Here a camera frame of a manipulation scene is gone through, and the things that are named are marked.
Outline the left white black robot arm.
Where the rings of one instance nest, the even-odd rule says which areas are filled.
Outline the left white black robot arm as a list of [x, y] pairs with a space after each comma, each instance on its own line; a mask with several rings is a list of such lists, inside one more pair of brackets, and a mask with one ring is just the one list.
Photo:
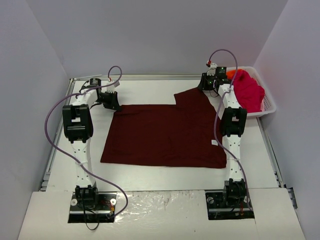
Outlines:
[[89, 209], [95, 209], [101, 203], [96, 180], [87, 173], [92, 171], [90, 142], [94, 133], [90, 109], [97, 103], [109, 110], [122, 110], [114, 86], [105, 92], [102, 92], [101, 86], [101, 79], [91, 78], [89, 85], [82, 86], [76, 100], [62, 108], [64, 135], [71, 143], [73, 156], [77, 159], [75, 198]]

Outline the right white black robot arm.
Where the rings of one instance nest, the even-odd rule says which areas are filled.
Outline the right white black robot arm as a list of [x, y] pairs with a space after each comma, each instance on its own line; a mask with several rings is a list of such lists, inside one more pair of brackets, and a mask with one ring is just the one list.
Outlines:
[[226, 206], [232, 207], [247, 195], [247, 180], [240, 163], [247, 110], [237, 100], [233, 82], [227, 77], [227, 68], [215, 63], [209, 63], [208, 67], [197, 88], [214, 91], [221, 97], [218, 108], [223, 107], [224, 110], [220, 123], [215, 118], [213, 132], [218, 146], [226, 154], [226, 177], [221, 199]]

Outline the maroon t shirt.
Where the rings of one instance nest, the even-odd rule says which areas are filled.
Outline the maroon t shirt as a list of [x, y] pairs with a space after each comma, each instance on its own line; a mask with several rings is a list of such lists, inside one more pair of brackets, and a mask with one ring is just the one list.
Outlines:
[[174, 94], [175, 104], [123, 105], [114, 113], [101, 163], [223, 169], [227, 158], [215, 144], [216, 110], [192, 88]]

